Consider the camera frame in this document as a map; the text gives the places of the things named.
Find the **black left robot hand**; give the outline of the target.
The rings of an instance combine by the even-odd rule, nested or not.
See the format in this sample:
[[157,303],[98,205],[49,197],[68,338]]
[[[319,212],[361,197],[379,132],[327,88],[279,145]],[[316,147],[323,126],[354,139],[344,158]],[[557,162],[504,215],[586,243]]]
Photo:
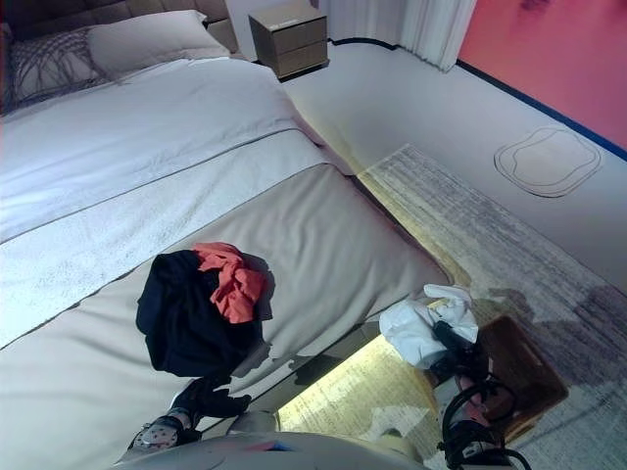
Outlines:
[[191,380],[172,400],[168,415],[186,429],[196,428],[204,417],[229,418],[244,413],[252,397],[231,397],[227,389],[217,390],[209,378]]

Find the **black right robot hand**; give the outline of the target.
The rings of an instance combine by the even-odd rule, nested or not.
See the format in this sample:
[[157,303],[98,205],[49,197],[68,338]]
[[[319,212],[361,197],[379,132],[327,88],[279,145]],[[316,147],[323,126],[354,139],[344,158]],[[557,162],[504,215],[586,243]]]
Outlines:
[[442,320],[435,323],[432,331],[445,350],[426,373],[431,386],[439,386],[454,376],[464,376],[474,382],[488,378],[490,359],[480,343],[469,342]]

